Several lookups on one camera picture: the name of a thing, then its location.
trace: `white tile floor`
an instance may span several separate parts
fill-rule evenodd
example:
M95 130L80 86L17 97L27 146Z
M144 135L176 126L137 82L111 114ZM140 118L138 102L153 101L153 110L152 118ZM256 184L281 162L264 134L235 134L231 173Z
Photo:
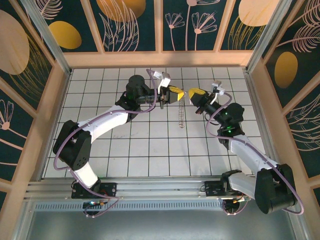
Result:
M170 74L171 85L184 88L211 90L212 81L219 80L222 87L233 96L233 101L244 108L241 124L250 140L264 152L248 88L239 67L167 67L152 68ZM54 139L64 122L89 119L106 111L125 91L129 77L142 75L150 85L145 68L75 69L66 100L59 118ZM228 97L219 97L220 104ZM240 169L251 174L250 169L233 153L208 136L203 115L185 98L185 128L178 123L178 103L156 107L151 113L138 115L132 122L117 126L95 140L91 147L90 165L99 177L147 176L218 176ZM211 131L217 132L211 125ZM44 178L64 178L70 174L55 171L54 153L48 156Z

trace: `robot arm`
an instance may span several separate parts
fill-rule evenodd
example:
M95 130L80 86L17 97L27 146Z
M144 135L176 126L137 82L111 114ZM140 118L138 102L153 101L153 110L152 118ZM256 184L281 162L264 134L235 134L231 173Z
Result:
M295 189L291 168L286 164L279 165L262 152L253 150L250 147L253 144L240 127L240 123L244 120L244 108L240 104L231 103L216 113L221 108L221 105L215 102L216 96L217 94L223 95L224 90L220 88L219 83L212 85L212 93L199 88L191 88L189 90L190 101L198 108L195 113L202 114L206 112L210 116L215 114L213 118L221 125L216 136L219 138L219 142L227 150L238 155L254 174L254 177L252 177L245 175L240 170L225 172L222 174L220 181L220 186L223 189L217 189L216 192L221 192L222 190L226 195L234 195L237 192L241 192L255 199L258 207L265 214L295 205L297 203L296 197L270 165L279 170Z
M179 88L168 85L170 76L166 74L163 79L165 79L165 83L163 83L163 81L160 83L156 96L156 102L160 103L162 109L164 104L177 102L184 95L184 92ZM117 126L130 122L137 116L137 113L127 113L125 111L141 112L141 104L151 104L154 100L155 91L154 89L149 89L142 76L134 75L130 77L126 85L126 91L115 105L106 112L85 121L73 122L69 120L63 124L53 146L53 152L57 154L60 146L67 137L76 129L86 125L66 143L58 157L71 168L74 174L88 189L98 193L100 191L101 181L89 164L92 143L102 134Z

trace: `yellow circle pattern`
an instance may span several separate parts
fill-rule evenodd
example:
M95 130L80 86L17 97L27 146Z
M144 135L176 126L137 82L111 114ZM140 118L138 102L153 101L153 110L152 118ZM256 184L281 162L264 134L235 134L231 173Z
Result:
M0 10L0 69L7 74L21 74L30 56L28 36L20 23Z
M290 86L298 71L298 60L289 52L283 52L277 59L274 68L275 83L282 89Z
M125 17L125 9L123 3L129 9L131 9L135 15L135 18L140 17L146 9L146 0L96 0L101 11L109 19L118 22L128 22L128 17Z
M55 21L49 29L60 47L76 49L80 47L82 39L78 30L65 21Z
M266 25L274 13L279 0L241 0L239 18L250 27Z

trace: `dark green wallpaper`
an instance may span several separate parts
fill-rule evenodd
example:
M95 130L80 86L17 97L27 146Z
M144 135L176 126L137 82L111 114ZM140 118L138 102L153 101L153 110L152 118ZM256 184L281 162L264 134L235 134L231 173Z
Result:
M12 180L33 118L0 90L0 179Z
M226 1L191 2L163 0L164 51L214 49Z
M124 0L127 7L119 0L90 0L90 3L106 52L156 50L154 0Z
M63 52L97 52L80 0L36 1Z
M2 205L5 202L6 195L7 195L6 192L0 191L0 212L1 212Z
M320 187L313 189L313 192L320 207Z
M52 66L8 1L0 14L0 77L37 109Z
M320 85L286 115L309 178L320 174Z
M304 1L266 63L282 107L320 71L320 8L315 4Z
M265 28L265 25L247 26L242 23L239 18L240 3L241 0L235 1L221 50L253 50Z
M274 43L275 38L279 34L281 28L283 27L285 21L287 20L288 16L290 15L290 13L291 13L292 9L294 8L294 6L296 5L296 3L297 3L297 0L292 0L292 2L290 4L290 7L289 7L288 11L286 12L286 14L284 15L284 17L283 17L283 19L282 19L277 31L274 33L274 35L272 36L270 42L268 43L268 45L266 46L265 50L263 51L262 58L265 58L265 56L268 53L271 45Z

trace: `metal spring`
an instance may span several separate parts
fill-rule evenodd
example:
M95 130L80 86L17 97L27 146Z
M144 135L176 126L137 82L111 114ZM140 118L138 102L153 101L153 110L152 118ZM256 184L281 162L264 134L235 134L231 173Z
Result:
M179 121L179 127L182 129L185 127L184 113L185 113L185 96L181 97L179 100L178 121Z

